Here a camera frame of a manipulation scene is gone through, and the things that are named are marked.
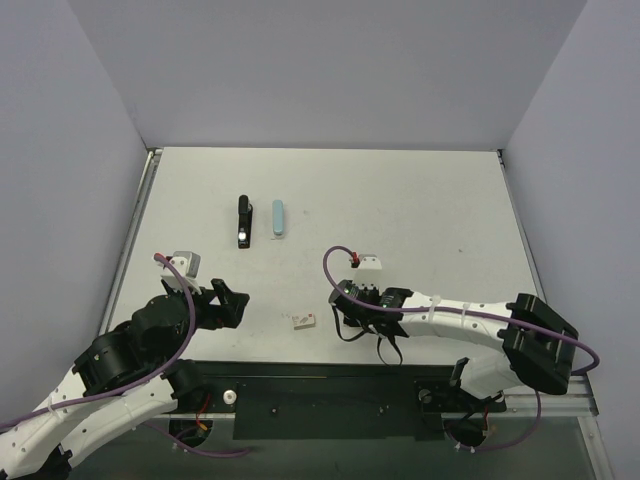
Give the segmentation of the red white staple box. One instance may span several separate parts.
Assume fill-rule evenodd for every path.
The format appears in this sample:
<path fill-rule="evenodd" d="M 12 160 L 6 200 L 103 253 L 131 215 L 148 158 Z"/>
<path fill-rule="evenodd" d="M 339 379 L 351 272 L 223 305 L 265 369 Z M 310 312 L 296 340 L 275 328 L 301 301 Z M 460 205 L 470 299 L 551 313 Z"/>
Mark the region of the red white staple box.
<path fill-rule="evenodd" d="M 317 325 L 316 316 L 313 313 L 293 315 L 291 321 L 294 331 L 315 328 Z"/>

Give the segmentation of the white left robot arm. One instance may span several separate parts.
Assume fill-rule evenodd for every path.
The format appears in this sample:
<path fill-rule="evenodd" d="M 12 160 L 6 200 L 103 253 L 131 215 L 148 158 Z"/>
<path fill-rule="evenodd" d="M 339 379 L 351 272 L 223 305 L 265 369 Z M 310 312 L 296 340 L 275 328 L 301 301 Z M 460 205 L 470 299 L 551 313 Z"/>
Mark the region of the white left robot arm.
<path fill-rule="evenodd" d="M 221 279 L 191 294 L 167 288 L 98 336 L 34 417 L 2 430 L 2 478 L 65 479 L 93 451 L 144 421 L 178 407 L 200 408 L 203 375 L 176 354 L 199 328 L 238 327 L 249 300 Z"/>

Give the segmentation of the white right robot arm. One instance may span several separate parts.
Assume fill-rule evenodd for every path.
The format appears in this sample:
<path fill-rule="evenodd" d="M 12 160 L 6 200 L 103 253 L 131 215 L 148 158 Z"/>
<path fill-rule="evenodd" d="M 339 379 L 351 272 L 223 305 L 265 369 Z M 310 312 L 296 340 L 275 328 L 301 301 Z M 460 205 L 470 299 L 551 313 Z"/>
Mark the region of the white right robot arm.
<path fill-rule="evenodd" d="M 535 295 L 520 293 L 506 303 L 464 303 L 406 288 L 379 292 L 343 280 L 328 302 L 347 325 L 393 347 L 398 337 L 438 337 L 487 349 L 483 356 L 457 361 L 446 394 L 459 409 L 521 385 L 548 395 L 567 393 L 579 334 Z"/>

